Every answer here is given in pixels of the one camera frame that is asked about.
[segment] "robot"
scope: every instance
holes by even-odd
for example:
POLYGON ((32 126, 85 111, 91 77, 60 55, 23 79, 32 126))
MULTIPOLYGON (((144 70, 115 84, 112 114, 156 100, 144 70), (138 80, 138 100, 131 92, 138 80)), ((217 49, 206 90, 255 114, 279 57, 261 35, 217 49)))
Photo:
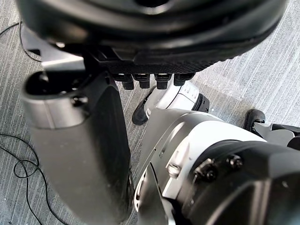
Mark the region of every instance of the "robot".
POLYGON ((298 224, 296 127, 244 129, 208 114, 189 80, 264 40, 283 0, 17 0, 24 46, 44 71, 21 98, 38 156, 64 203, 89 225, 298 224), (138 105, 147 120, 138 179, 115 81, 157 87, 138 105))

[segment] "screw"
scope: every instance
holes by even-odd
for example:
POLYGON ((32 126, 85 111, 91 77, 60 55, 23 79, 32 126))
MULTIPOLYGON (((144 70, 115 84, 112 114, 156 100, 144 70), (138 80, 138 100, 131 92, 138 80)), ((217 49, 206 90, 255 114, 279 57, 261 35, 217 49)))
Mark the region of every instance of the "screw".
POLYGON ((232 169, 240 169, 243 166, 243 160, 237 155, 231 155, 226 161, 232 169))
POLYGON ((84 96, 74 96, 71 98, 71 103, 77 107, 77 106, 82 106, 83 104, 88 102, 88 98, 84 96))
POLYGON ((167 167, 167 170, 169 172, 169 175, 172 177, 172 178, 177 178, 180 171, 181 171, 181 168, 180 166, 174 164, 174 163, 170 163, 167 167))
POLYGON ((205 174, 207 181, 214 181, 217 178, 217 173, 213 170, 209 170, 205 174))
POLYGON ((216 167, 213 165, 213 161, 211 159, 205 160, 201 163, 195 170, 194 173, 197 174, 202 180, 213 182, 217 179, 218 171, 216 167))

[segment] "black rubber sole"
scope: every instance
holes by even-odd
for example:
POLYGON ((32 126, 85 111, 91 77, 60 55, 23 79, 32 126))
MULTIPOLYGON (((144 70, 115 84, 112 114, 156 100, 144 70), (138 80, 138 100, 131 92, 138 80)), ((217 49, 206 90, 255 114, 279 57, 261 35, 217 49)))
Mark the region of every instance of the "black rubber sole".
POLYGON ((250 109, 246 113, 243 128, 247 131, 255 133, 252 129, 254 122, 265 123, 265 120, 266 120, 266 116, 262 111, 257 110, 257 109, 250 109))
POLYGON ((143 125, 144 123, 146 123, 148 121, 148 117, 147 117, 146 112, 144 110, 144 106, 146 104, 147 99, 152 94, 152 92, 154 91, 155 88, 156 88, 156 86, 151 89, 149 94, 136 107, 135 111, 132 114, 132 118, 131 118, 133 124, 136 124, 136 125, 140 126, 140 125, 143 125))
POLYGON ((198 99, 192 108, 192 111, 208 113, 210 109, 210 101, 203 94, 199 94, 198 99))

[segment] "floor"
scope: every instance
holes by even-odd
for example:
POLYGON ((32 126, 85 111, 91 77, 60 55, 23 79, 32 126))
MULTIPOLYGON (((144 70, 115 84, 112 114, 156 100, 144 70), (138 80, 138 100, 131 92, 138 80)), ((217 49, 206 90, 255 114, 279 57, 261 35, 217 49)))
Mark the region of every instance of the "floor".
MULTIPOLYGON (((0 0, 0 30, 18 20, 13 0, 0 0)), ((17 28, 0 37, 0 133, 30 141, 19 90, 26 76, 40 69, 38 63, 22 53, 17 28)), ((267 40, 242 56, 198 73, 193 82, 210 100, 210 113, 229 123, 241 126, 245 111, 257 108, 265 112, 268 122, 300 126, 300 1, 290 0, 282 22, 267 40)), ((131 115, 148 90, 126 91, 118 85, 135 168, 146 126, 132 124, 131 115)), ((0 138, 0 145, 21 158, 33 159, 19 142, 0 138)), ((26 205, 26 182, 13 174, 15 163, 0 151, 0 225, 37 225, 26 205)), ((60 224, 49 214, 45 188, 37 173, 30 178, 29 199, 42 224, 60 224)), ((82 224, 51 189, 49 199, 53 209, 68 224, 82 224)), ((127 224, 135 223, 136 214, 133 214, 127 224)))

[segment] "black cable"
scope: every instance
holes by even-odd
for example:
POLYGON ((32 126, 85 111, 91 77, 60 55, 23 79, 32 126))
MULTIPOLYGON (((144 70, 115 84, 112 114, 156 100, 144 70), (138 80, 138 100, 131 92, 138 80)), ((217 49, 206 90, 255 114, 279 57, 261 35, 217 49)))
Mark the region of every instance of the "black cable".
POLYGON ((0 32, 0 36, 1 36, 2 34, 4 34, 6 31, 8 31, 9 29, 11 29, 11 28, 13 28, 13 27, 19 25, 19 39, 20 39, 20 43, 21 43, 22 50, 23 50, 23 51, 25 52, 25 54, 26 54, 29 58, 31 58, 32 60, 34 60, 34 61, 36 61, 36 62, 42 62, 42 61, 40 61, 40 60, 37 60, 37 59, 33 58, 33 57, 32 57, 31 55, 29 55, 29 53, 25 50, 25 48, 24 48, 24 46, 23 46, 23 41, 22 41, 22 38, 21 38, 21 24, 22 24, 22 21, 20 20, 19 22, 14 23, 14 24, 10 25, 9 27, 6 27, 3 31, 0 32))
POLYGON ((2 34, 4 34, 6 31, 8 31, 9 29, 11 29, 11 28, 13 28, 13 27, 15 27, 15 26, 17 26, 17 25, 19 25, 18 22, 17 22, 17 23, 14 23, 13 25, 10 25, 10 26, 7 27, 7 28, 5 28, 3 31, 0 32, 0 36, 1 36, 2 34))
POLYGON ((23 49, 23 52, 25 52, 25 54, 31 58, 32 60, 36 61, 36 62, 42 62, 41 60, 37 60, 35 58, 33 58, 31 55, 29 55, 29 53, 26 51, 26 49, 23 46, 23 41, 22 41, 22 37, 21 37, 21 28, 22 28, 22 20, 20 20, 19 22, 19 39, 20 39, 20 43, 21 43, 21 47, 23 49))
POLYGON ((49 204, 49 199, 48 199, 48 184, 47 184, 47 181, 46 181, 46 178, 45 178, 45 175, 44 173, 42 172, 42 170, 39 168, 39 159, 38 159, 38 155, 37 153, 35 152, 35 150, 33 149, 33 147, 28 143, 26 142, 25 140, 23 140, 22 138, 19 138, 17 136, 14 136, 14 135, 6 135, 6 134, 0 134, 0 136, 4 136, 4 137, 10 137, 10 138, 15 138, 21 142, 23 142, 24 144, 26 144, 30 150, 32 151, 32 153, 34 154, 35 158, 36 158, 36 164, 30 160, 20 160, 15 154, 11 153, 10 151, 8 151, 7 149, 3 148, 2 146, 0 146, 0 149, 5 151, 7 154, 9 154, 10 156, 12 156, 13 158, 15 158, 18 162, 15 164, 14 166, 14 175, 19 178, 19 179, 26 179, 26 202, 27 202, 27 205, 31 211, 31 213, 33 214, 33 216, 37 219, 38 223, 40 225, 43 225, 41 223, 41 221, 38 219, 38 217, 36 216, 36 214, 33 212, 32 208, 31 208, 31 205, 30 205, 30 202, 29 202, 29 199, 28 199, 28 196, 29 196, 29 193, 28 193, 28 190, 29 190, 29 180, 28 178, 30 176, 32 176, 36 171, 39 171, 43 177, 43 180, 44 180, 44 184, 45 184, 45 191, 46 191, 46 202, 47 202, 47 206, 48 206, 48 209, 49 211, 51 212, 51 214, 58 220, 60 221, 63 225, 68 225, 66 222, 64 222, 62 219, 59 218, 59 216, 53 211, 53 209, 51 208, 50 204, 49 204), (31 165, 33 165, 35 167, 35 170, 34 172, 32 172, 30 175, 28 175, 28 172, 27 172, 27 169, 24 165, 24 162, 27 162, 27 163, 30 163, 31 165), (23 167, 23 170, 25 172, 25 175, 24 177, 22 176, 19 176, 17 173, 16 173, 16 167, 18 166, 18 164, 21 164, 21 166, 23 167))

